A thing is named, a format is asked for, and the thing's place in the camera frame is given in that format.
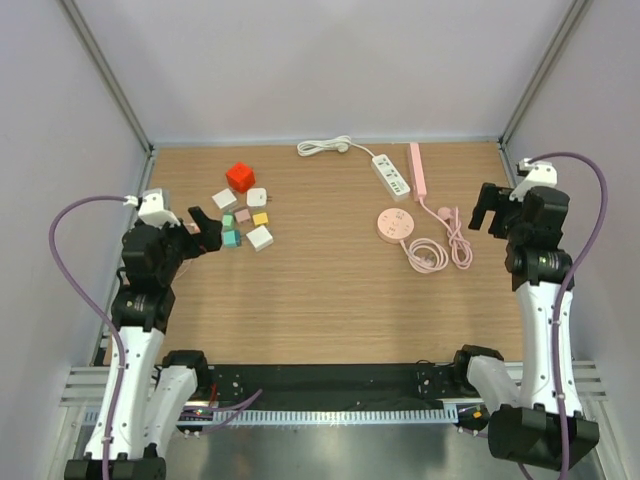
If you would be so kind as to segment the pink round socket base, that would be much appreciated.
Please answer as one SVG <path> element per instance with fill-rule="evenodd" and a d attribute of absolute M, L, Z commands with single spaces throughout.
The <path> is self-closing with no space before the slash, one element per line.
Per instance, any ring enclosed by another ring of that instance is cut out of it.
<path fill-rule="evenodd" d="M 413 233 L 415 222 L 411 214 L 400 208 L 383 210 L 376 219 L 378 236 L 390 244 L 400 244 Z"/>

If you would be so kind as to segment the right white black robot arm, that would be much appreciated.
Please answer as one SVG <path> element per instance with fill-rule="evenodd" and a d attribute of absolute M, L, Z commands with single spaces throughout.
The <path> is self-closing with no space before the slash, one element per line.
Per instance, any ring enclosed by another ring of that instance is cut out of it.
<path fill-rule="evenodd" d="M 523 320 L 522 379 L 515 382 L 496 350 L 465 345 L 454 356 L 453 389 L 476 393 L 488 410 L 493 457 L 566 475 L 596 447 L 599 426 L 585 418 L 573 375 L 570 309 L 574 262 L 559 246 L 569 196 L 534 186 L 523 197 L 493 183 L 482 185 L 470 229 L 487 212 L 490 234 L 507 242 L 505 268 Z"/>

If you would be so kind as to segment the yellow small plug adapter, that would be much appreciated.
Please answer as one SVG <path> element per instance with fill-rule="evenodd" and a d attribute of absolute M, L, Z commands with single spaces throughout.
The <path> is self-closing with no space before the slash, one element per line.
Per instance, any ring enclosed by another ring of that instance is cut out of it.
<path fill-rule="evenodd" d="M 256 227 L 266 226 L 269 224 L 269 217 L 266 212 L 259 212 L 252 215 L 253 224 Z"/>

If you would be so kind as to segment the white square charger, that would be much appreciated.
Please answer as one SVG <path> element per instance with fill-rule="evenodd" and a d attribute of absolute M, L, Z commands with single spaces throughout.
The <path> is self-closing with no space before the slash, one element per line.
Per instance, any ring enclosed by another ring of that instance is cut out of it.
<path fill-rule="evenodd" d="M 246 192 L 246 204 L 249 208 L 265 208 L 269 199 L 264 187 L 253 187 Z"/>

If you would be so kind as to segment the white 80W charger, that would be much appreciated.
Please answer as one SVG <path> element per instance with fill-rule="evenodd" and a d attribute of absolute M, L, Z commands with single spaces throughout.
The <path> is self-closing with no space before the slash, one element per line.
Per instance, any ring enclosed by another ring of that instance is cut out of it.
<path fill-rule="evenodd" d="M 274 238 L 265 225 L 260 225 L 246 234 L 246 238 L 256 252 L 260 252 L 272 245 Z"/>

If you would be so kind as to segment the teal plug adapter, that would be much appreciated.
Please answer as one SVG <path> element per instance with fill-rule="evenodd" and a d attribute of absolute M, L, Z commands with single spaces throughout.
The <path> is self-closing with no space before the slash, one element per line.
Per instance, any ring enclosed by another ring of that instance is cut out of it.
<path fill-rule="evenodd" d="M 223 231 L 221 239 L 225 248 L 237 248 L 242 244 L 242 234 L 235 229 Z"/>

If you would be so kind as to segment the pink beige charger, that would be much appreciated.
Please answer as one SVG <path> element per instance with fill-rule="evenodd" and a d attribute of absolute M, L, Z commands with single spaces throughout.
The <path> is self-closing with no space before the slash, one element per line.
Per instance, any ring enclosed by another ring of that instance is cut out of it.
<path fill-rule="evenodd" d="M 252 221 L 252 214 L 248 208 L 243 208 L 234 212 L 234 218 L 238 224 Z"/>

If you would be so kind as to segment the red cube plug adapter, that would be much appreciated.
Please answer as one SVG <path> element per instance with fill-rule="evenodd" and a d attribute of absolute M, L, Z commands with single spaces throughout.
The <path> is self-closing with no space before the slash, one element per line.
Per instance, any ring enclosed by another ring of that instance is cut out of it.
<path fill-rule="evenodd" d="M 231 189 L 241 194 L 246 193 L 255 183 L 254 170 L 243 162 L 237 162 L 225 173 L 227 183 Z"/>

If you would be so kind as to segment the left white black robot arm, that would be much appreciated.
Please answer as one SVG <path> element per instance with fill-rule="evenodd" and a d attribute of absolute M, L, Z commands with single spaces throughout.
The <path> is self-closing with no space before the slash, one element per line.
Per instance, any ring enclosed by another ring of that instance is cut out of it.
<path fill-rule="evenodd" d="M 67 479 L 163 479 L 166 450 L 182 409 L 212 386 L 205 354 L 173 350 L 151 382 L 175 302 L 171 284 L 186 260 L 222 247 L 222 224 L 198 206 L 188 210 L 198 230 L 162 214 L 139 218 L 122 237 L 122 274 L 111 313 L 112 359 L 97 423 L 79 460 L 67 462 Z"/>

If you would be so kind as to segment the pink power strip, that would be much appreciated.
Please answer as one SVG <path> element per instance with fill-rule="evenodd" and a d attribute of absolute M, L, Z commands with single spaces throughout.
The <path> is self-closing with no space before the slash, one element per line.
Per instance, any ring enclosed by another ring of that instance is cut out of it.
<path fill-rule="evenodd" d="M 408 144 L 408 165 L 412 182 L 414 200 L 422 202 L 427 196 L 426 180 L 418 143 Z"/>

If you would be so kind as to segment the green plug adapter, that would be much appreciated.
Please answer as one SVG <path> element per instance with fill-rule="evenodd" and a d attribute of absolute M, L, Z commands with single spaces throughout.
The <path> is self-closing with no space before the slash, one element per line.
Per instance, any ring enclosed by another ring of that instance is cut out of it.
<path fill-rule="evenodd" d="M 221 219 L 224 229 L 233 229 L 235 226 L 235 216 L 232 213 L 225 213 Z"/>

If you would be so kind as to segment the small pink plug adapter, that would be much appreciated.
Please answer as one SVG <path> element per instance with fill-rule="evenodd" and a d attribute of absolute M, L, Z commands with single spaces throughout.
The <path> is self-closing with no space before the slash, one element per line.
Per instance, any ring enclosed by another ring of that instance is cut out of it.
<path fill-rule="evenodd" d="M 187 227 L 188 231 L 191 232 L 192 234 L 200 232 L 200 228 L 198 227 L 198 225 L 196 223 L 188 223 L 186 225 L 186 227 Z"/>

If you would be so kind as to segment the white power strip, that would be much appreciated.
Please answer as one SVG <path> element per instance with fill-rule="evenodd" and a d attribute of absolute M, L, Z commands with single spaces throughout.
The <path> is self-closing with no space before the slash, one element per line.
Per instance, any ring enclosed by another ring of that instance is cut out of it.
<path fill-rule="evenodd" d="M 394 201 L 403 201 L 409 197 L 411 189 L 408 183 L 387 155 L 373 156 L 371 166 Z"/>

